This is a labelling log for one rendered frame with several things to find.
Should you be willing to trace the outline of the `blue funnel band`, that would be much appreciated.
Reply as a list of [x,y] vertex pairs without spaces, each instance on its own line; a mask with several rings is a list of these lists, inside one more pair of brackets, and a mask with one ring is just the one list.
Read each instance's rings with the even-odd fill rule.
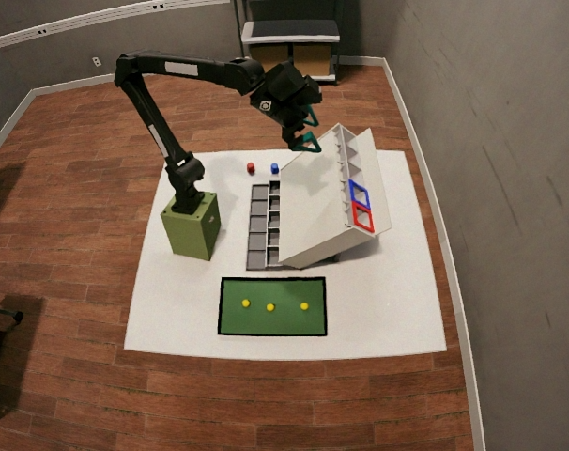
[[[365,208],[371,210],[370,201],[369,201],[369,195],[368,195],[368,190],[366,190],[366,189],[363,188],[361,185],[359,185],[358,183],[354,182],[354,181],[351,180],[351,179],[348,180],[348,183],[349,183],[349,190],[350,190],[351,200],[354,201],[354,202],[356,202],[356,203],[358,203],[358,204],[360,204],[361,206],[363,206],[363,207],[365,207]],[[362,202],[360,202],[359,200],[355,199],[355,197],[354,197],[354,191],[353,191],[353,184],[354,184],[355,186],[359,187],[360,189],[364,190],[364,192],[365,192],[365,198],[366,198],[366,204],[367,204],[367,205],[365,205],[365,204],[363,204]]]

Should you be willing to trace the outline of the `red square band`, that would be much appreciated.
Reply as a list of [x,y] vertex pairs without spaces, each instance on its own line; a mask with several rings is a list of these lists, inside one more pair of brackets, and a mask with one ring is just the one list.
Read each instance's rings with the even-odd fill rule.
[[[351,204],[352,204],[352,210],[353,210],[354,225],[360,226],[360,227],[362,227],[362,228],[364,228],[364,229],[366,229],[366,230],[368,230],[368,231],[370,231],[370,232],[372,232],[372,233],[375,233],[374,224],[373,224],[373,218],[372,218],[372,212],[371,212],[369,209],[367,209],[367,208],[361,206],[360,204],[358,204],[358,203],[356,203],[356,202],[354,202],[354,201],[351,201]],[[367,227],[367,226],[365,226],[365,225],[362,225],[362,224],[358,223],[356,206],[357,206],[358,208],[360,208],[360,209],[365,210],[365,211],[368,212],[370,227]]]

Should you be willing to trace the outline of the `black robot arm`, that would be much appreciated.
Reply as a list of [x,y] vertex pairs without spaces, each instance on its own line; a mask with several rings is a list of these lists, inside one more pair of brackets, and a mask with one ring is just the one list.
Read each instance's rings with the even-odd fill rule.
[[[205,167],[176,140],[146,88],[142,74],[147,73],[207,81],[235,89],[241,96],[255,90],[249,96],[250,105],[268,117],[283,101],[275,116],[291,127],[302,120],[303,105],[323,101],[318,82],[308,74],[303,77],[289,61],[264,72],[260,62],[248,58],[171,54],[147,49],[122,54],[116,60],[114,83],[130,98],[168,164],[164,169],[176,190],[172,212],[187,215],[193,215],[205,197],[204,191],[198,192],[193,187],[204,178]],[[184,163],[178,165],[183,160]]]

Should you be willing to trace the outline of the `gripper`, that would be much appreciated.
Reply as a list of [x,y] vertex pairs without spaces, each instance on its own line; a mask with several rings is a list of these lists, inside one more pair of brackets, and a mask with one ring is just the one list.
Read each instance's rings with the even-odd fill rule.
[[[303,123],[307,124],[309,126],[313,126],[313,127],[317,127],[319,125],[312,106],[311,105],[303,105],[301,107],[302,120],[300,120],[293,127],[291,127],[288,124],[286,124],[285,122],[283,122],[281,119],[279,119],[278,117],[275,116],[280,111],[283,104],[284,104],[284,102],[281,101],[281,104],[278,107],[278,109],[271,116],[269,116],[269,118],[271,118],[272,120],[274,120],[275,122],[277,122],[278,124],[280,124],[282,126],[282,139],[284,139],[284,141],[288,144],[288,149],[291,150],[292,152],[295,152],[295,151],[307,151],[307,152],[313,152],[313,153],[321,152],[322,148],[318,144],[318,142],[316,141],[315,136],[313,135],[313,133],[311,131],[307,132],[304,135],[301,134],[297,138],[294,137],[296,131],[301,132],[305,128]],[[309,110],[309,113],[310,113],[314,122],[305,119],[309,116],[308,110]],[[308,148],[308,147],[302,146],[305,142],[306,143],[311,142],[315,146],[315,148]]]

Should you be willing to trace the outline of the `large white panel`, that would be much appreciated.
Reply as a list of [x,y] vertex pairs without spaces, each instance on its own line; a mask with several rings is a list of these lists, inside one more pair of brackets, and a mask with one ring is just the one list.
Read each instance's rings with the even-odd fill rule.
[[[371,129],[338,123],[317,142],[322,151],[301,152],[281,180],[252,184],[246,271],[299,271],[392,228]],[[354,225],[350,178],[368,190],[375,233]]]

